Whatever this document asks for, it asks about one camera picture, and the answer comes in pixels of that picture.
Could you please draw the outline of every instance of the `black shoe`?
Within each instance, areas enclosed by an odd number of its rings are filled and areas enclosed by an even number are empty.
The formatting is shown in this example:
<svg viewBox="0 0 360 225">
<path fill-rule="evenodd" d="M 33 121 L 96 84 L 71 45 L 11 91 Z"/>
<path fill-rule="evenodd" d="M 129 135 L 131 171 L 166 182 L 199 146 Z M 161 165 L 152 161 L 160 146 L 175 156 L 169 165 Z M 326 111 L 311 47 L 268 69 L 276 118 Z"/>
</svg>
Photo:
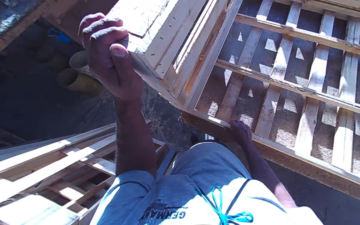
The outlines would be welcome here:
<svg viewBox="0 0 360 225">
<path fill-rule="evenodd" d="M 200 139 L 198 138 L 198 136 L 196 134 L 191 134 L 191 144 L 195 145 L 198 144 L 200 142 Z"/>
</svg>

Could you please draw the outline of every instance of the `hand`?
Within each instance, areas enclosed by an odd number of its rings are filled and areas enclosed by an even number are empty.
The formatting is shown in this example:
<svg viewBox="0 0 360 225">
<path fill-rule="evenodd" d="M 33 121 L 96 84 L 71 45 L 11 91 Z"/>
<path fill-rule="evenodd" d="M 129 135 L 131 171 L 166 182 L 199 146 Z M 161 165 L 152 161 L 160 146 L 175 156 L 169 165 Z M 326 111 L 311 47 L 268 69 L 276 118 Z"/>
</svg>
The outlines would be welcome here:
<svg viewBox="0 0 360 225">
<path fill-rule="evenodd" d="M 83 18 L 79 27 L 88 54 L 91 72 L 121 102 L 139 101 L 144 89 L 141 77 L 134 71 L 127 49 L 120 43 L 128 39 L 121 19 L 106 18 L 102 13 Z"/>
<path fill-rule="evenodd" d="M 232 120 L 230 123 L 231 133 L 234 140 L 242 146 L 243 143 L 252 143 L 252 131 L 243 121 Z"/>
</svg>

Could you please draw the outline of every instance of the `forearm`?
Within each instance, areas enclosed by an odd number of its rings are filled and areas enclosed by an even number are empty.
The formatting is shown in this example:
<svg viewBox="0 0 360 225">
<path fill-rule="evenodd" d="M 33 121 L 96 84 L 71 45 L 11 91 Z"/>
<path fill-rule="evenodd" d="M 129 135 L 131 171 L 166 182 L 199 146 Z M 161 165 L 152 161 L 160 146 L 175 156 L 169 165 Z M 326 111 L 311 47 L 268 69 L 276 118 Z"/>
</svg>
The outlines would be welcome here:
<svg viewBox="0 0 360 225">
<path fill-rule="evenodd" d="M 247 157 L 251 177 L 262 182 L 286 208 L 296 207 L 292 197 L 276 174 L 260 155 L 252 140 L 244 141 L 241 147 Z"/>
<path fill-rule="evenodd" d="M 143 170 L 156 175 L 156 153 L 152 136 L 141 112 L 140 101 L 115 101 L 118 147 L 116 175 Z"/>
</svg>

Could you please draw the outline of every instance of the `blue object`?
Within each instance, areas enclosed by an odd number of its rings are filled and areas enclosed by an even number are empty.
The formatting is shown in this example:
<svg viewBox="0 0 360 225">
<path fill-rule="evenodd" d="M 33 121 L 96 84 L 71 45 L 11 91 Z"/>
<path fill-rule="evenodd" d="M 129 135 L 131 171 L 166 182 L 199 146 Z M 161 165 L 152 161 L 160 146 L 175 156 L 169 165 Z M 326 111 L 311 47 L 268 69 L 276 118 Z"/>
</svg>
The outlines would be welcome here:
<svg viewBox="0 0 360 225">
<path fill-rule="evenodd" d="M 72 41 L 66 34 L 62 31 L 58 30 L 57 28 L 51 28 L 48 30 L 48 37 L 56 39 L 62 43 L 69 43 Z"/>
<path fill-rule="evenodd" d="M 217 205 L 216 202 L 216 197 L 214 195 L 214 191 L 218 189 L 220 192 L 219 195 L 219 201 L 220 204 L 219 206 Z M 223 205 L 223 200 L 222 200 L 222 189 L 218 186 L 213 187 L 211 193 L 212 193 L 212 198 L 213 198 L 213 202 L 215 202 L 215 205 L 212 204 L 212 202 L 207 198 L 206 195 L 204 195 L 202 193 L 202 191 L 199 188 L 195 188 L 195 190 L 198 192 L 198 194 L 204 198 L 204 200 L 212 207 L 212 209 L 217 213 L 217 215 L 219 216 L 220 219 L 220 225 L 228 225 L 229 224 L 229 220 L 234 222 L 253 222 L 254 221 L 254 217 L 251 213 L 247 213 L 247 212 L 242 212 L 242 213 L 238 213 L 237 215 L 231 216 L 231 215 L 227 215 L 228 211 L 226 212 L 226 214 L 222 213 L 222 205 Z"/>
</svg>

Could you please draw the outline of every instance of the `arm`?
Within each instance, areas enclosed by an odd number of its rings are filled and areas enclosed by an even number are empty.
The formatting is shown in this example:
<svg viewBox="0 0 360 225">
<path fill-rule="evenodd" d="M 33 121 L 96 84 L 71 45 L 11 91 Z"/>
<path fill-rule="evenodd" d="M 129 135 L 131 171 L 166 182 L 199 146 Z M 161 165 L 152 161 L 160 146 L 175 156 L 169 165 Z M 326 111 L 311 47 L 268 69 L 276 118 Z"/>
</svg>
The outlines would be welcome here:
<svg viewBox="0 0 360 225">
<path fill-rule="evenodd" d="M 131 170 L 156 175 L 156 153 L 141 112 L 144 83 L 134 71 L 127 49 L 119 44 L 128 38 L 120 19 L 102 13 L 88 15 L 80 23 L 79 35 L 88 54 L 92 73 L 114 95 L 117 116 L 116 176 Z"/>
<path fill-rule="evenodd" d="M 276 174 L 274 174 L 273 170 L 255 148 L 252 142 L 252 132 L 249 126 L 244 124 L 242 121 L 233 120 L 231 122 L 231 131 L 233 137 L 241 146 L 247 157 L 251 177 L 262 182 L 276 196 L 284 207 L 297 207 L 284 185 L 280 182 Z"/>
</svg>

